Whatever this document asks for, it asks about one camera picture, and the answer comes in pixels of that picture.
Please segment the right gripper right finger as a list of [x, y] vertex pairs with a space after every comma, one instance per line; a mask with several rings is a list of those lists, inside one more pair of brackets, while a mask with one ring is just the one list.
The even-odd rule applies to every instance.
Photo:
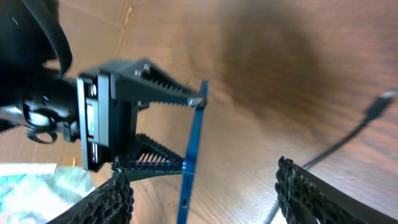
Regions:
[[275, 191], [287, 223], [397, 224], [397, 220], [355, 200], [293, 160], [281, 157]]

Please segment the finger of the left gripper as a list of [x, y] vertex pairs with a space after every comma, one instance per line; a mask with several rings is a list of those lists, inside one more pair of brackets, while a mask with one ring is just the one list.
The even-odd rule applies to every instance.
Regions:
[[139, 133], [112, 162], [113, 172], [123, 172], [133, 182], [182, 173], [184, 158], [149, 136]]
[[183, 85], [147, 58], [115, 59], [90, 69], [90, 75], [107, 75], [110, 97], [118, 101], [167, 103], [204, 108], [203, 93]]

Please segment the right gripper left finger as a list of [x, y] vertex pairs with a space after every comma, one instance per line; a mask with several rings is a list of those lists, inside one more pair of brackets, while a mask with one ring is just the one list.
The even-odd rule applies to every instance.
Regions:
[[124, 169], [48, 224], [129, 224], [134, 191]]

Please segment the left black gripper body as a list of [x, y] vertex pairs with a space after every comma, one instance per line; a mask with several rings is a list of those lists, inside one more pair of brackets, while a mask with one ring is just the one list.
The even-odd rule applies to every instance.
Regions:
[[136, 102], [111, 97], [111, 74], [81, 73], [76, 80], [83, 168], [98, 172], [114, 162], [136, 134]]

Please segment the blue Galaxy smartphone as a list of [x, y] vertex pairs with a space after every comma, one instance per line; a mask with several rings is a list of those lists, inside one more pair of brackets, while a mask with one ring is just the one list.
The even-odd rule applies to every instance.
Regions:
[[198, 152], [200, 148], [201, 128], [203, 124], [203, 114], [208, 95], [208, 81], [203, 80], [200, 86], [200, 93], [204, 94], [205, 105], [195, 109], [190, 138], [187, 145], [185, 160], [182, 164], [182, 186], [180, 191], [180, 203], [178, 206], [177, 224], [186, 224], [188, 211], [190, 208], [193, 182], [195, 178], [195, 168]]

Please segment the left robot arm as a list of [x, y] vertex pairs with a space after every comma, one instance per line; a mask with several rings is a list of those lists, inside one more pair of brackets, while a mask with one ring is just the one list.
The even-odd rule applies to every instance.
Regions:
[[79, 141], [86, 170], [110, 163], [132, 180], [182, 174], [190, 159], [136, 131], [151, 103], [202, 112], [204, 90], [191, 89], [146, 58], [114, 59], [66, 77], [72, 51], [50, 1], [1, 2], [1, 130], [27, 128], [40, 142]]

